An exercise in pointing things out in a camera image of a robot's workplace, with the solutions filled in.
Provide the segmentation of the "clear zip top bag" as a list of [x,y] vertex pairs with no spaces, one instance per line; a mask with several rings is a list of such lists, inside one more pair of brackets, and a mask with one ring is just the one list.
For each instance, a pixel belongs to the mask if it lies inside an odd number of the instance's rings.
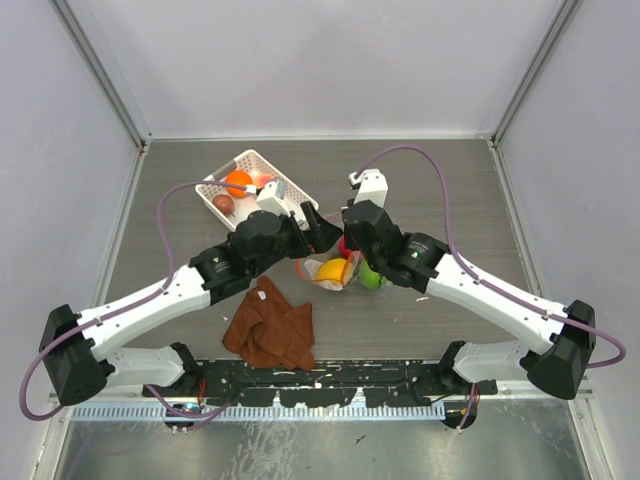
[[296,260],[295,268],[301,279],[327,291],[381,291],[388,286],[387,279],[369,266],[361,252],[347,247],[344,234],[326,253]]

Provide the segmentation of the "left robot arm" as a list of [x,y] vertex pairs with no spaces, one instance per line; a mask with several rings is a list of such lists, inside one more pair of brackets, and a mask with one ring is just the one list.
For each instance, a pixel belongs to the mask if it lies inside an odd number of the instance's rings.
[[112,384],[122,373],[117,350],[138,336],[247,290],[253,279],[283,259],[330,250],[341,229],[309,202],[302,212],[305,228],[292,214],[255,211],[224,242],[203,250],[164,280],[82,312],[67,304],[53,309],[39,352],[59,403],[77,405]]

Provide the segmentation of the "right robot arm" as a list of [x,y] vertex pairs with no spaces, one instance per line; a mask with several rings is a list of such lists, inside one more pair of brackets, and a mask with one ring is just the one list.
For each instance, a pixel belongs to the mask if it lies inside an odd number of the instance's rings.
[[463,343],[438,370],[444,390],[525,377],[542,392],[572,400],[595,349],[595,310],[580,300],[567,306],[510,285],[466,263],[424,233],[404,233],[370,200],[342,213],[346,245],[392,284],[453,302],[515,337],[513,343]]

